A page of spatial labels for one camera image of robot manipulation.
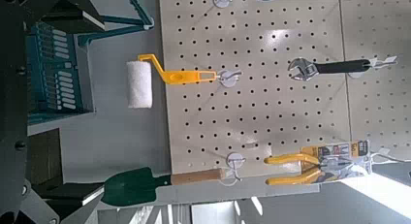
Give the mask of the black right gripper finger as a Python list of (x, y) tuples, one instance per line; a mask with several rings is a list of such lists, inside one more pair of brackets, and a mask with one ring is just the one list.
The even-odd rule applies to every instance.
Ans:
[(67, 33), (104, 32), (105, 23), (90, 0), (23, 0), (31, 23), (42, 22)]
[(28, 185), (23, 193), (18, 224), (85, 224), (104, 195), (104, 185), (65, 183)]

